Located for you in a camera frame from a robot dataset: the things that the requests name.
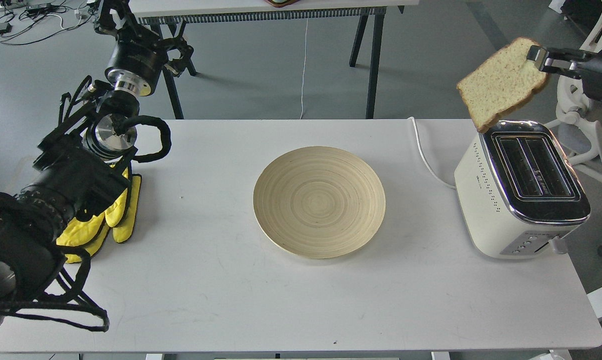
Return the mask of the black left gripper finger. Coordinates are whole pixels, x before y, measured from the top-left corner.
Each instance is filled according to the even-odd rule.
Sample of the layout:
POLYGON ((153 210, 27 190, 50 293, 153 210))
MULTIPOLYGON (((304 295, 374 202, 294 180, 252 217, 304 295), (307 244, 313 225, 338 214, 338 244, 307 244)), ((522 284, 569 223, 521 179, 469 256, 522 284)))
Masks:
POLYGON ((180 22, 178 26, 168 25, 170 30, 173 30, 172 38, 164 38, 161 40, 161 48, 165 51, 178 50, 180 57, 169 59, 165 65, 174 76, 182 75, 183 71, 187 70, 189 75, 195 76, 196 69, 191 61, 191 57, 194 52, 194 48, 189 45, 184 38, 184 30, 186 23, 180 22))
POLYGON ((119 28, 114 20, 113 12, 118 16, 122 28, 134 25, 134 15, 129 7, 129 0, 96 0, 96 13, 93 29, 96 34, 116 35, 119 28))

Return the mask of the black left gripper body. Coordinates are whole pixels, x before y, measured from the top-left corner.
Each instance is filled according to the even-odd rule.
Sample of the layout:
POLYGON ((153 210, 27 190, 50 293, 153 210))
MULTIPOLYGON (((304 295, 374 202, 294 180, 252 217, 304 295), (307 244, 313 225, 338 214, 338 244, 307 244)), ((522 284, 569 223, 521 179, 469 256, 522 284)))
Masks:
POLYGON ((178 50, 165 52, 160 25, 132 25, 116 34, 116 45, 107 64, 105 75, 116 91, 133 96, 149 96, 155 92, 160 75, 167 71, 168 60, 180 57, 178 50))

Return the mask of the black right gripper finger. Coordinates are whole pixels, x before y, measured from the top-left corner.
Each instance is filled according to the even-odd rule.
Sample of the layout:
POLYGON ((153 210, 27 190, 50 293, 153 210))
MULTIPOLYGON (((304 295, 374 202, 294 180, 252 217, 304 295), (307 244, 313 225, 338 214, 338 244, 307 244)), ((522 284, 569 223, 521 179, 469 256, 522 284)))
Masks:
POLYGON ((554 48, 532 45, 527 53, 527 60, 545 63, 547 59, 567 62, 588 62, 596 53, 574 48, 554 48))
POLYGON ((546 59, 542 64, 540 64, 539 70, 545 73, 566 76, 571 79, 582 79, 582 76, 578 71, 579 69, 577 69, 577 62, 574 61, 546 59))

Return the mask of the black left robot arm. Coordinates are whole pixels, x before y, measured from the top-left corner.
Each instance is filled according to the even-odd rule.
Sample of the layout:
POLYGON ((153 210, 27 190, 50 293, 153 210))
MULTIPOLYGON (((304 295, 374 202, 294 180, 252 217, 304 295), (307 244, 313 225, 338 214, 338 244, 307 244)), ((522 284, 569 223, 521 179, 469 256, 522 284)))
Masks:
POLYGON ((32 310, 52 310, 86 313, 102 324, 55 322, 108 330, 106 310, 83 290, 88 252, 56 240, 72 220, 86 222, 132 191, 123 172, 133 161, 154 162, 170 152, 166 121, 139 114, 138 100, 154 93, 161 75, 190 69, 185 25, 182 20, 163 38, 138 23, 127 0, 97 2, 95 31, 115 39, 107 80, 87 76, 62 96, 58 126, 38 145, 38 178, 17 194, 0 192, 0 324, 5 317, 46 321, 32 310))

